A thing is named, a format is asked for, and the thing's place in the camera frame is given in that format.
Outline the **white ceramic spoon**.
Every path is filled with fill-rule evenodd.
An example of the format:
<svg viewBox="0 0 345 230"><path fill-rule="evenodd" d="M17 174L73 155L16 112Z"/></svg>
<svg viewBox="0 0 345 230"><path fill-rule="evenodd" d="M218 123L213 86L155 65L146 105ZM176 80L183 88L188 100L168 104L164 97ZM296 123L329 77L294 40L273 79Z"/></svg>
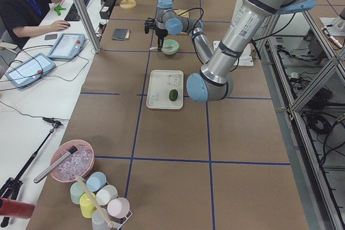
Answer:
<svg viewBox="0 0 345 230"><path fill-rule="evenodd" d="M157 50L157 47L151 47L149 50L150 51ZM175 48L173 46L168 46L168 47L162 48L162 52L169 52L169 51L174 51L174 50L175 50Z"/></svg>

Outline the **green ceramic bowl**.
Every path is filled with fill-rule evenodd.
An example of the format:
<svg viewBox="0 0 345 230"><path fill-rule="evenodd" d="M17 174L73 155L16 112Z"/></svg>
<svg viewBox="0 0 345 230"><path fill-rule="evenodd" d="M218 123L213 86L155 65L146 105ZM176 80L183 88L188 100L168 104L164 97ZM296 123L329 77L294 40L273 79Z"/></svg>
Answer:
<svg viewBox="0 0 345 230"><path fill-rule="evenodd" d="M179 43L173 39L166 39L163 43L161 52L166 55L174 55L179 49Z"/></svg>

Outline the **pink bowl with ice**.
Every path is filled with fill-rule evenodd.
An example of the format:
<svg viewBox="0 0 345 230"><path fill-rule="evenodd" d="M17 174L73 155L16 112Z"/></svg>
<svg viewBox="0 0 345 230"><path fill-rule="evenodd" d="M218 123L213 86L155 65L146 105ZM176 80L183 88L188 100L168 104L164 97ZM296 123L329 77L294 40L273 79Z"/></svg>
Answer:
<svg viewBox="0 0 345 230"><path fill-rule="evenodd" d="M61 156L68 153L68 150L75 146L77 151L71 154L52 172L53 179L62 183L75 181L76 176L85 177L94 165L95 157L92 146L84 140L70 140L62 144L53 154L51 164L56 162Z"/></svg>

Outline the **wooden cutting board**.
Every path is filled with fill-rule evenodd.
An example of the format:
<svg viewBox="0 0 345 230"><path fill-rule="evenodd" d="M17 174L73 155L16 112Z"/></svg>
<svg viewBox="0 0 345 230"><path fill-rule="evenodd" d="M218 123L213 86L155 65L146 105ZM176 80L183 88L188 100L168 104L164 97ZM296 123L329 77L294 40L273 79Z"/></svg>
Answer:
<svg viewBox="0 0 345 230"><path fill-rule="evenodd" d="M174 12L178 16L189 18L189 11L188 10L174 9Z"/></svg>

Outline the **dark blue sponge cloth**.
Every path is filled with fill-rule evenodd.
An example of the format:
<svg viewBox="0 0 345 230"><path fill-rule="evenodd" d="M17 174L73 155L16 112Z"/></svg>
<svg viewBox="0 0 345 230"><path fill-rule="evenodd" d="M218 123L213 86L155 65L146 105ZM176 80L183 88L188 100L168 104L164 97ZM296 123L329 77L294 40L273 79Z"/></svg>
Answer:
<svg viewBox="0 0 345 230"><path fill-rule="evenodd" d="M116 28L112 34L112 40L125 41L129 39L129 36L130 29Z"/></svg>

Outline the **white bear tray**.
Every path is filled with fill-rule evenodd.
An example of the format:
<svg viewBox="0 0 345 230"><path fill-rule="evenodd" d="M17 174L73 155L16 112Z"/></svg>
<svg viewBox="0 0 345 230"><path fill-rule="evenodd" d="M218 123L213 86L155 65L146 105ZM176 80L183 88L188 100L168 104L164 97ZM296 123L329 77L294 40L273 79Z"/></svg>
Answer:
<svg viewBox="0 0 345 230"><path fill-rule="evenodd" d="M181 109L183 107L182 71L155 69L150 73L146 106L150 109ZM169 100L169 92L178 90L178 99Z"/></svg>

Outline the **green avocado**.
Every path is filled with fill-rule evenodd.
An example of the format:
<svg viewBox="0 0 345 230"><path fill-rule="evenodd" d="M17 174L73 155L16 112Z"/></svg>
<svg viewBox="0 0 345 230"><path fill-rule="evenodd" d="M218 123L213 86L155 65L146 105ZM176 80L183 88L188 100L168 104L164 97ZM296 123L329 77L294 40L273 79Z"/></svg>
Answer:
<svg viewBox="0 0 345 230"><path fill-rule="evenodd" d="M172 89L169 92L169 100L175 102L178 99L178 90Z"/></svg>

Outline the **black power strip box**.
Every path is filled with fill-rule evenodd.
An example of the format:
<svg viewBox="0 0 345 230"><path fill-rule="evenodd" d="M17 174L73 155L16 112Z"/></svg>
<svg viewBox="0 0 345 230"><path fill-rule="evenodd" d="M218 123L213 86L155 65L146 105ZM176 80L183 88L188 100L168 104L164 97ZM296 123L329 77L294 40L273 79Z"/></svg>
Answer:
<svg viewBox="0 0 345 230"><path fill-rule="evenodd" d="M109 19L113 8L115 6L116 0L106 0L99 11L99 15L101 19Z"/></svg>

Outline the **far teach pendant tablet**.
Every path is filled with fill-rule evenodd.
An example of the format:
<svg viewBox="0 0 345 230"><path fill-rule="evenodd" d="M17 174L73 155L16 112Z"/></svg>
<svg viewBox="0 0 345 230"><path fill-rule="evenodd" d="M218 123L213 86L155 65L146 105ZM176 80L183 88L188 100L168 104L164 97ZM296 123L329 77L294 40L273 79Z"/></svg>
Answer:
<svg viewBox="0 0 345 230"><path fill-rule="evenodd" d="M85 35L79 33L62 33L47 57L53 60L71 60L84 46Z"/></svg>

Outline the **teach pendant tablet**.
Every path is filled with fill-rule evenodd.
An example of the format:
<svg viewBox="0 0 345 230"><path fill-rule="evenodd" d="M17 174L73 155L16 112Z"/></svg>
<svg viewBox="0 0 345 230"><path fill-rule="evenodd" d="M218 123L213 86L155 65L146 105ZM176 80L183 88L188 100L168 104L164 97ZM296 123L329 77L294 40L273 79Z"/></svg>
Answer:
<svg viewBox="0 0 345 230"><path fill-rule="evenodd" d="M26 87L51 72L56 64L46 55L38 53L5 73L7 79L17 88Z"/></svg>
<svg viewBox="0 0 345 230"><path fill-rule="evenodd" d="M84 46L85 35L79 33L62 33L47 57L53 60L71 60Z"/></svg>

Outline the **green plastic toy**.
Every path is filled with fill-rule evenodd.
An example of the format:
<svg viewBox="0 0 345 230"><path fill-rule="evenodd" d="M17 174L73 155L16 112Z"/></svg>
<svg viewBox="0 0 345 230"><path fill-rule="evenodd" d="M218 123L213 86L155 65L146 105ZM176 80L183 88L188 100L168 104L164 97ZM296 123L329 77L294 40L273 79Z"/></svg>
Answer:
<svg viewBox="0 0 345 230"><path fill-rule="evenodd" d="M62 7L61 5L57 5L57 6L54 7L54 11L57 13L58 16L61 15L61 12L63 10L66 10L66 8Z"/></svg>

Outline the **grey phone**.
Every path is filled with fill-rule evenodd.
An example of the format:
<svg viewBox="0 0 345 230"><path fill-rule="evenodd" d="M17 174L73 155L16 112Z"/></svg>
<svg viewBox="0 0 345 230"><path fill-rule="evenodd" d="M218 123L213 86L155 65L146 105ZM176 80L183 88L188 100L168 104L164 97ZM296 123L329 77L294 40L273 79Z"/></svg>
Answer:
<svg viewBox="0 0 345 230"><path fill-rule="evenodd" d="M57 39L58 34L57 33L52 33L52 34L47 34L44 37L44 40L54 40Z"/></svg>

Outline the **near teach pendant tablet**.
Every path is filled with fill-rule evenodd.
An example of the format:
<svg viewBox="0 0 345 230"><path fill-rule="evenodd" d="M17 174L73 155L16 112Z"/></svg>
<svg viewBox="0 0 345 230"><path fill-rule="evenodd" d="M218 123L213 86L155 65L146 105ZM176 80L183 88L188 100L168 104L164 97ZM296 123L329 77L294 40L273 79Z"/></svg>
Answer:
<svg viewBox="0 0 345 230"><path fill-rule="evenodd" d="M56 64L46 55L38 53L5 73L7 79L17 88L26 87L51 72Z"/></svg>

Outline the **seated person in black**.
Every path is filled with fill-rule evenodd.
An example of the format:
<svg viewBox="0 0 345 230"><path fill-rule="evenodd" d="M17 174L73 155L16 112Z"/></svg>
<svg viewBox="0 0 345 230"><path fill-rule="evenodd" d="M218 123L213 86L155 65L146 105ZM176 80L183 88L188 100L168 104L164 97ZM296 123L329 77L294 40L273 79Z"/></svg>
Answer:
<svg viewBox="0 0 345 230"><path fill-rule="evenodd" d="M13 42L23 48L31 37L68 29L63 25L65 20L41 25L50 11L50 4L60 2L61 0L1 0L1 18Z"/></svg>

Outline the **blue cup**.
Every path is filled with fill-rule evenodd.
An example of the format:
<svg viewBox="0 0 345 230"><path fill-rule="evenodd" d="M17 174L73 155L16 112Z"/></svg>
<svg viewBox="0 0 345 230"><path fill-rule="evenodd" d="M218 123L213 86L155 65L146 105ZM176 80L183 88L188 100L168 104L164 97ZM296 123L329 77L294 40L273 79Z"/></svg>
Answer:
<svg viewBox="0 0 345 230"><path fill-rule="evenodd" d="M106 175L103 172L92 173L86 181L86 187L91 192L96 192L107 184Z"/></svg>

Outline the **white cup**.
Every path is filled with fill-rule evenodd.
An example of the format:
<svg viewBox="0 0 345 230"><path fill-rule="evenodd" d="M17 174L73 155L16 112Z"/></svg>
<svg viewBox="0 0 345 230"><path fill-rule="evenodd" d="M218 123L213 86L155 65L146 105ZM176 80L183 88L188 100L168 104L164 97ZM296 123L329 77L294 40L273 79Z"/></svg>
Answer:
<svg viewBox="0 0 345 230"><path fill-rule="evenodd" d="M100 206L107 205L111 200L118 197L118 190L113 185L106 185L96 194L96 201Z"/></svg>

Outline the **steel tube with black cap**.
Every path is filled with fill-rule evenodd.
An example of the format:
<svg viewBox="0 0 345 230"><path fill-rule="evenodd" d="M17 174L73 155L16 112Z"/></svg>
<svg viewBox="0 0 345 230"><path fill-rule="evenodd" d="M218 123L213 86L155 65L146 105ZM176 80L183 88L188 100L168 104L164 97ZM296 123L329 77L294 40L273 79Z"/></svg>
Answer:
<svg viewBox="0 0 345 230"><path fill-rule="evenodd" d="M56 160L52 165L46 168L42 173L40 173L33 182L38 184L41 182L45 177L47 177L56 167L58 167L64 160L68 159L72 154L74 154L78 150L77 147L72 146L69 150L67 150L58 160Z"/></svg>

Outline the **pink cup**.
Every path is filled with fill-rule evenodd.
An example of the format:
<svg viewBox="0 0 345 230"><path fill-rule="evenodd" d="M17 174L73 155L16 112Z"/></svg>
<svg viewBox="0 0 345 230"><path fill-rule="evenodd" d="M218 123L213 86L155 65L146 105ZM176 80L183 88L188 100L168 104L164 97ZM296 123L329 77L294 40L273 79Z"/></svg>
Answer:
<svg viewBox="0 0 345 230"><path fill-rule="evenodd" d="M116 198L111 200L107 205L107 212L110 216L115 218L124 218L130 210L129 201L124 198Z"/></svg>

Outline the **green cup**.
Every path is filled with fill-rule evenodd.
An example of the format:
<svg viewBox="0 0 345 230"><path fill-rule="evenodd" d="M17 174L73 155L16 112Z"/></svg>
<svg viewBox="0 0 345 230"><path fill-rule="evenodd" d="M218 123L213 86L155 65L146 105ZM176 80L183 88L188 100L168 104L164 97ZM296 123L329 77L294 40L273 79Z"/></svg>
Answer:
<svg viewBox="0 0 345 230"><path fill-rule="evenodd" d="M70 187L70 197L72 203L79 205L80 204L80 198L85 193L83 188L80 186L78 182L74 182Z"/></svg>

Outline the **yellow cup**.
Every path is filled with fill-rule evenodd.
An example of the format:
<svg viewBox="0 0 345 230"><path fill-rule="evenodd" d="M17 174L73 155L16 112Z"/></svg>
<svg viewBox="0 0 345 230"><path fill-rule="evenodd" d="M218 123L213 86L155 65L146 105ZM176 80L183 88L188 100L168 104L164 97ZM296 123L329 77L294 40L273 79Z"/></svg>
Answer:
<svg viewBox="0 0 345 230"><path fill-rule="evenodd" d="M96 207L86 193L81 195L79 205L81 214L84 218L90 219L93 216L93 213L96 211Z"/></svg>

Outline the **grey cup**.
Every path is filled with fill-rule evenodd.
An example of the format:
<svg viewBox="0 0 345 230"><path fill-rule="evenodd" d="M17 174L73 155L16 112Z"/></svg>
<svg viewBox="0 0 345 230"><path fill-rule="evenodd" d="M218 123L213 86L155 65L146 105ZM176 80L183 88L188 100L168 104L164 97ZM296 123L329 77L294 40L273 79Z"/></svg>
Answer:
<svg viewBox="0 0 345 230"><path fill-rule="evenodd" d="M93 230L109 230L108 225L100 212L95 210L92 215L92 229Z"/></svg>

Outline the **black tripod stick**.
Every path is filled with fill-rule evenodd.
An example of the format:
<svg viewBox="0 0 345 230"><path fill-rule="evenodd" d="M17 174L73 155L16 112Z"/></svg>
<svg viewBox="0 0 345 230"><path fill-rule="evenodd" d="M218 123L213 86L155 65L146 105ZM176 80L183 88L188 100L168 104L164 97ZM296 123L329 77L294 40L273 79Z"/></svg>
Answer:
<svg viewBox="0 0 345 230"><path fill-rule="evenodd" d="M45 122L48 122L51 124L52 128L50 129L47 136L44 138L42 143L38 146L38 148L32 153L32 155L29 157L27 162L24 164L24 166L21 168L19 173L16 175L16 177L10 177L6 180L4 185L1 187L1 197L7 198L7 199L13 199L16 200L19 194L19 190L21 188L21 185L23 182L20 180L25 171L29 168L33 160L37 157L40 149L43 147L45 142L48 140L48 138L54 133L56 129L61 127L63 125L62 119L57 118L47 118L43 117L43 120Z"/></svg>

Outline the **red cylinder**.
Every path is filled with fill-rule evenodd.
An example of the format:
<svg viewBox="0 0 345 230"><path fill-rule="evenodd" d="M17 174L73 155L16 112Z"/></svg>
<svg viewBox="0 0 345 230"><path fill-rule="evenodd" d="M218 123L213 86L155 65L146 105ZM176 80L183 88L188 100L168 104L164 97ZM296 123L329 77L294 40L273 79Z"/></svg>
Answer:
<svg viewBox="0 0 345 230"><path fill-rule="evenodd" d="M1 215L9 218L29 219L31 218L35 204L1 197Z"/></svg>

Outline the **aluminium frame post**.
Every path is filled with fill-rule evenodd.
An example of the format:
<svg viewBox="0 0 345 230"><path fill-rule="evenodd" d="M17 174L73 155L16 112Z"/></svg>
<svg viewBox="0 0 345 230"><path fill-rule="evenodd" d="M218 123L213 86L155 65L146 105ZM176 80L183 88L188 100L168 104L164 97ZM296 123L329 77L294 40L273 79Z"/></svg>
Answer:
<svg viewBox="0 0 345 230"><path fill-rule="evenodd" d="M83 0L73 0L73 3L76 5L78 14L80 16L80 19L82 21L84 29L86 30L88 38L89 38L89 40L93 46L94 52L99 53L101 50L100 43L99 43L99 40L98 40L96 33L94 31L94 27L92 25L92 21L91 21L89 15L88 15L84 1Z"/></svg>

